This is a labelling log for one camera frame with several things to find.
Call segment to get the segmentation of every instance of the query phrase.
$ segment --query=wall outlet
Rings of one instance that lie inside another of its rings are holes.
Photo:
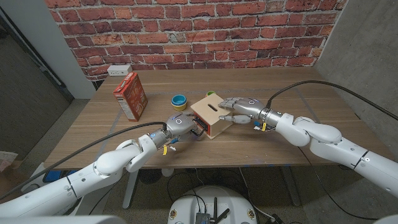
[[[110,76],[126,76],[130,72],[132,72],[131,65],[111,65],[108,68]]]

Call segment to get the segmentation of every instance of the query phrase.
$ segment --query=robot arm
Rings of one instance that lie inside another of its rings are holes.
[[[135,172],[170,139],[197,131],[196,124],[185,114],[173,114],[166,123],[166,130],[145,134],[139,143],[124,141],[115,151],[104,153],[78,172],[1,204],[0,218],[62,215],[82,196],[116,183],[123,167]]]
[[[248,118],[261,119],[294,146],[305,146],[310,142],[310,150],[315,155],[350,167],[398,197],[398,163],[343,138],[335,127],[317,124],[305,117],[293,120],[291,114],[266,108],[261,102],[251,98],[227,98],[219,106],[234,108]],[[231,116],[220,119],[233,121]]]

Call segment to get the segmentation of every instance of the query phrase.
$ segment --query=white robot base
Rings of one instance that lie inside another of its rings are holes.
[[[237,192],[215,185],[205,185],[194,190],[205,201],[206,212],[201,199],[196,198],[195,193],[190,190],[184,194],[186,197],[183,195],[173,203],[168,216],[168,224],[257,223],[252,205]]]

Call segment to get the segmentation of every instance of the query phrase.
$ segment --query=cable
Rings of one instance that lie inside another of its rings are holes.
[[[97,205],[102,201],[102,199],[104,199],[105,196],[106,196],[107,194],[110,193],[110,191],[114,188],[114,186],[116,186],[116,184],[118,184],[119,181],[120,181],[127,173],[128,173],[128,172],[126,171],[126,172],[120,177],[120,179],[119,179],[116,183],[114,183],[113,186],[106,192],[106,194],[104,194],[104,195],[99,199],[99,201],[97,201],[97,203],[94,205],[93,209],[91,209],[91,211],[89,212],[88,215],[91,215],[91,213],[93,213],[94,209],[95,209],[95,208],[97,207]]]
[[[347,88],[345,88],[345,87],[342,87],[342,86],[340,86],[340,85],[337,85],[337,84],[334,84],[334,83],[330,83],[330,82],[320,81],[320,80],[305,80],[305,81],[302,81],[302,82],[294,83],[293,85],[290,85],[290,86],[288,86],[288,87],[285,87],[285,88],[279,90],[277,93],[273,94],[273,96],[269,98],[269,100],[268,100],[268,102],[267,102],[267,105],[266,105],[266,108],[268,108],[268,109],[271,108],[272,100],[273,100],[277,95],[279,95],[279,94],[283,93],[284,91],[289,90],[289,89],[291,89],[291,88],[293,88],[293,87],[295,87],[295,86],[299,86],[299,85],[306,84],[306,83],[318,83],[318,84],[329,85],[329,86],[333,86],[333,87],[335,87],[335,88],[339,88],[340,90],[346,91],[347,93],[349,93],[349,94],[351,94],[351,95],[353,95],[353,96],[359,98],[360,100],[365,101],[365,102],[368,103],[369,105],[375,107],[375,108],[378,109],[379,111],[385,113],[386,115],[388,115],[388,116],[390,116],[391,118],[394,118],[395,120],[398,121],[398,116],[396,116],[396,115],[394,115],[393,113],[389,112],[388,110],[382,108],[381,106],[379,106],[379,105],[373,103],[372,101],[366,99],[365,97],[363,97],[363,96],[361,96],[361,95],[359,95],[359,94],[357,94],[357,93],[355,93],[355,92],[353,92],[353,91],[351,91],[351,90],[349,90],[349,89],[347,89]]]
[[[242,175],[244,184],[245,184],[245,186],[246,186],[246,188],[247,188],[247,190],[248,190],[249,201],[251,202],[251,205],[253,205],[253,207],[254,207],[258,212],[262,213],[262,214],[265,215],[265,216],[268,216],[269,218],[271,218],[271,220],[275,220],[274,217],[272,217],[272,216],[268,215],[267,213],[261,211],[259,208],[257,208],[257,207],[253,204],[253,202],[251,201],[251,198],[250,198],[250,192],[249,192],[249,188],[248,188],[248,183],[246,183],[246,179],[244,178],[243,173],[242,173],[242,169],[241,169],[240,167],[239,167],[239,171],[241,172],[241,175]]]
[[[83,147],[83,148],[81,148],[81,149],[75,151],[74,153],[72,153],[72,154],[70,154],[69,156],[67,156],[67,157],[65,157],[65,158],[63,158],[63,159],[61,159],[60,161],[58,161],[58,162],[52,164],[52,165],[49,166],[48,168],[46,168],[46,169],[44,169],[43,171],[39,172],[38,174],[33,175],[31,178],[27,179],[27,180],[24,181],[23,183],[19,184],[18,186],[14,187],[13,189],[9,190],[7,193],[5,193],[4,195],[2,195],[2,196],[0,197],[0,200],[4,199],[5,197],[7,197],[7,196],[9,196],[10,194],[14,193],[15,191],[19,190],[20,188],[22,188],[23,186],[25,186],[26,184],[28,184],[28,183],[31,182],[32,180],[34,180],[34,179],[40,177],[41,175],[45,174],[45,173],[48,172],[49,170],[52,170],[52,169],[56,168],[57,166],[59,166],[59,165],[62,164],[63,162],[65,162],[65,161],[69,160],[70,158],[72,158],[73,156],[75,156],[75,155],[77,155],[77,154],[83,152],[84,150],[90,148],[91,146],[94,146],[94,145],[96,145],[96,144],[98,144],[98,143],[100,143],[100,142],[102,142],[102,141],[104,141],[104,140],[107,140],[107,139],[111,138],[111,137],[117,136],[118,134],[125,133],[126,131],[130,131],[130,130],[137,129],[137,128],[141,128],[141,127],[145,127],[145,126],[155,125],[155,124],[162,124],[162,125],[163,125],[163,130],[166,130],[166,129],[167,129],[167,124],[166,124],[165,122],[150,122],[150,123],[135,125],[135,126],[133,126],[133,127],[126,128],[126,129],[123,129],[123,130],[121,130],[121,131],[115,132],[115,133],[113,133],[113,134],[107,135],[107,136],[105,136],[105,137],[103,137],[103,138],[101,138],[101,139],[99,139],[99,140],[93,141],[92,143],[88,144],[87,146],[85,146],[85,147]]]
[[[301,150],[300,147],[298,147],[298,149],[301,151],[301,153],[304,155],[304,157],[307,159],[307,161],[310,163],[312,170],[314,171],[315,175],[318,178],[319,183],[321,184],[322,189],[325,191],[325,193],[329,196],[329,198],[337,205],[337,207],[339,207],[343,212],[345,212],[348,215],[351,215],[352,217],[355,218],[360,218],[360,219],[364,219],[364,220],[379,220],[378,218],[366,218],[366,217],[361,217],[361,216],[357,216],[357,215],[353,215],[350,212],[347,212],[346,210],[344,210],[340,205],[337,204],[337,202],[335,201],[335,199],[333,199],[329,192],[326,190],[325,186],[323,185],[321,178],[319,178],[319,175],[317,173],[317,171],[315,170],[315,168],[313,167],[311,161],[308,159],[308,157],[305,155],[305,153]]]

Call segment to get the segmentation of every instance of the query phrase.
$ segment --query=red cereal box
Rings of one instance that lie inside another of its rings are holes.
[[[138,121],[148,99],[136,72],[129,73],[113,91],[129,121]]]

